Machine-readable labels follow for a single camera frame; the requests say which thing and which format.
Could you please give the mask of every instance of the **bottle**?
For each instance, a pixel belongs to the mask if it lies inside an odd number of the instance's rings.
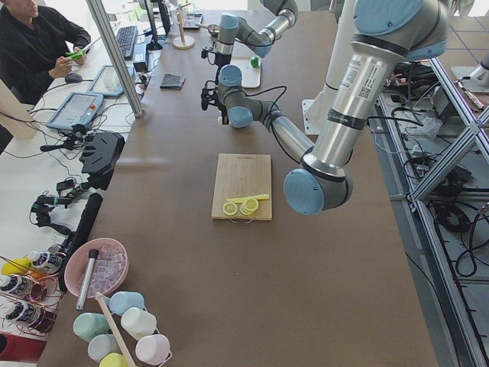
[[[26,298],[31,293],[34,282],[20,275],[0,275],[0,292],[17,298]]]
[[[0,275],[0,292],[34,302],[43,300],[47,295],[47,289],[42,283],[18,274]]]
[[[32,261],[32,266],[46,274],[57,273],[63,264],[60,256],[46,251],[31,251],[27,257]]]
[[[47,333],[53,329],[56,314],[25,300],[18,300],[0,305],[0,317],[40,333]]]

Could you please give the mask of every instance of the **tablet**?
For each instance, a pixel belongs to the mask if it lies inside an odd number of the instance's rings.
[[[82,124],[89,127],[104,103],[104,96],[98,93],[71,93],[47,122],[48,128],[73,130],[72,126]]]
[[[134,67],[128,66],[128,72],[132,78],[135,74]],[[104,65],[100,69],[88,91],[102,94],[105,98],[118,98],[124,94],[122,84],[112,65]]]

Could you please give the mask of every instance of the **man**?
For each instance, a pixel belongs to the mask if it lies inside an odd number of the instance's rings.
[[[23,103],[36,104],[54,79],[71,71],[66,41],[78,51],[90,35],[36,0],[0,0],[0,59],[4,83]],[[85,63],[86,56],[75,62]]]

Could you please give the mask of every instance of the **brown table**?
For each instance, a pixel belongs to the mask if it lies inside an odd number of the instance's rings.
[[[273,18],[241,14],[255,28]],[[219,13],[205,18],[218,23]],[[300,101],[322,89],[335,32],[333,15],[302,13],[263,62],[262,89],[287,85],[280,103],[300,127]],[[200,90],[215,67],[199,56],[207,32],[192,36],[193,49],[168,45],[162,53],[146,113],[132,128],[91,234],[128,250],[120,290],[145,296],[170,339],[167,365],[437,365],[368,130],[349,164],[350,201],[319,216],[296,214],[282,194],[296,164],[273,135],[257,122],[221,126],[217,109],[201,111]],[[164,73],[186,75],[183,89],[159,90]],[[211,219],[219,153],[271,154],[273,220]],[[73,335],[75,302],[71,295],[61,302],[39,367],[96,365]],[[86,309],[98,312],[94,300]]]

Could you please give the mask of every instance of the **wooden stick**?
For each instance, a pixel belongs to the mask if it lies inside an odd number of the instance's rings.
[[[180,39],[182,40],[182,44],[185,44],[185,31],[183,30],[182,9],[176,12],[176,22],[178,23],[178,28],[180,30]]]
[[[125,357],[126,362],[128,363],[129,367],[136,367],[136,364],[134,363],[134,360],[132,359],[132,356],[129,352],[128,347],[125,345],[124,339],[122,339],[121,332],[119,331],[117,325],[115,324],[115,321],[110,314],[110,311],[108,310],[107,305],[105,304],[104,298],[100,292],[96,292],[95,294],[95,299],[97,302],[99,302],[100,308],[102,308],[102,312],[107,319],[108,325],[110,326],[110,330],[112,330],[112,334],[114,334],[115,341],[117,341],[117,344],[119,345],[119,348],[122,351],[122,355]]]

